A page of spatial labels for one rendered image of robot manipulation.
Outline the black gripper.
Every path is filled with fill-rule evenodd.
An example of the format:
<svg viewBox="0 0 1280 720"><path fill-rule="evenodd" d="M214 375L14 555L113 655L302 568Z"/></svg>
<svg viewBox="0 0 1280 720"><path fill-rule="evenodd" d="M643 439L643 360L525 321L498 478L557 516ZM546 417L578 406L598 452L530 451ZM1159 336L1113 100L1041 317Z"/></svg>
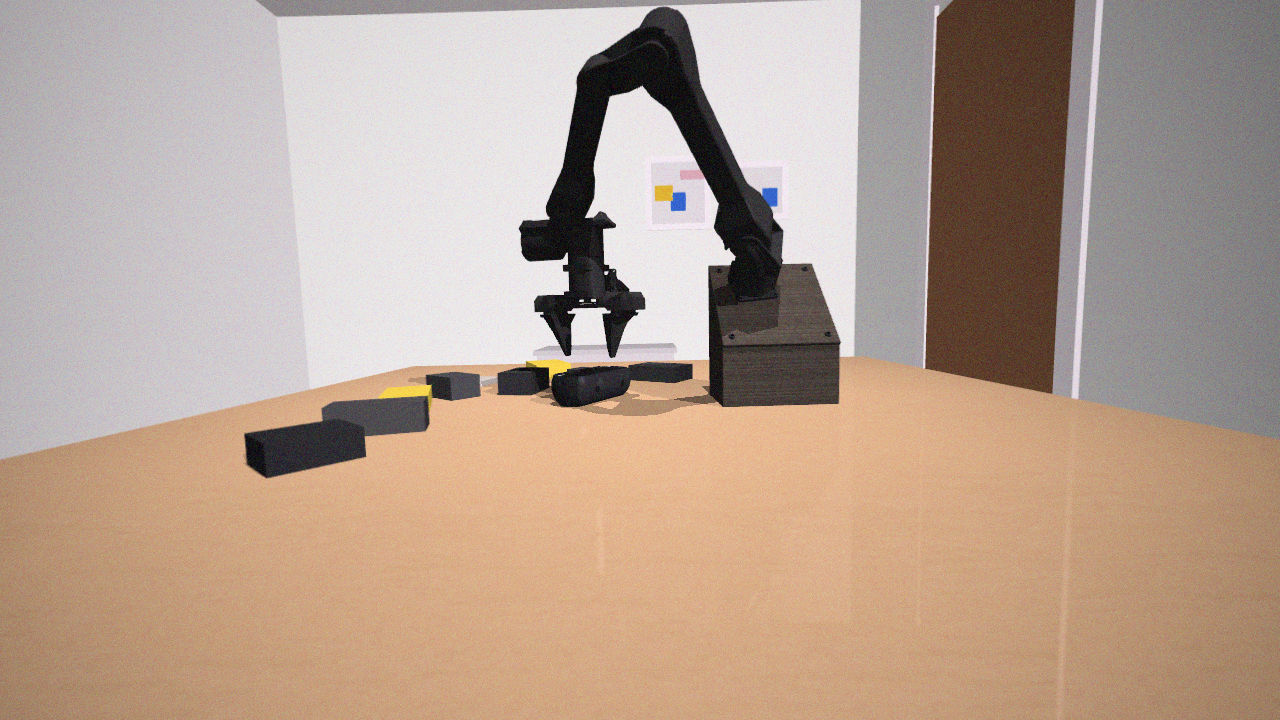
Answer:
<svg viewBox="0 0 1280 720"><path fill-rule="evenodd" d="M646 310L643 293L605 291L605 272L609 272L609 265L604 265L604 258L568 258L563 272L570 274L570 291L564 291L564 295L539 295L534 300L535 313L543 313L540 316L556 334L564 356L570 356L571 323L576 313L568 311L573 307L605 307L611 311L602 313L605 343L609 357L614 357L630 319L637 316L636 310ZM596 302L591 302L591 299L596 299Z"/></svg>

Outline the dark grey rounded unit with white label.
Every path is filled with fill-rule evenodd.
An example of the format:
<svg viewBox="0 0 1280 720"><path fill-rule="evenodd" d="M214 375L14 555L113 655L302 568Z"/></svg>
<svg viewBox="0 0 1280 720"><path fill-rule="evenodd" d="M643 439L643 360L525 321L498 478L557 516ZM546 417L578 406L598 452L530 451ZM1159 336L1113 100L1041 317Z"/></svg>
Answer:
<svg viewBox="0 0 1280 720"><path fill-rule="evenodd" d="M625 395L630 380L628 366L591 366L556 373L550 389L561 406L581 407Z"/></svg>

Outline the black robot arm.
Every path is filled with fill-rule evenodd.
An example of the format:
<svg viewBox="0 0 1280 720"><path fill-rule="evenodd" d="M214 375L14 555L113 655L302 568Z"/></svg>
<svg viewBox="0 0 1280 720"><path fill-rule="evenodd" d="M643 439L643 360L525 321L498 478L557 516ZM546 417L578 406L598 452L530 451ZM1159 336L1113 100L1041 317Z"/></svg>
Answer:
<svg viewBox="0 0 1280 720"><path fill-rule="evenodd" d="M735 297L740 304L778 299L774 286L783 263L783 229L733 158L701 88L682 13L669 6L652 9L636 29L590 56L576 82L564 163L547 202L550 218L518 227L524 258L529 263L562 260L566 252L568 258L604 258L603 229L616 224L604 211L585 218L595 196L596 149L609 97L643 86L675 118L718 202L714 229L735 256L728 273Z"/></svg>

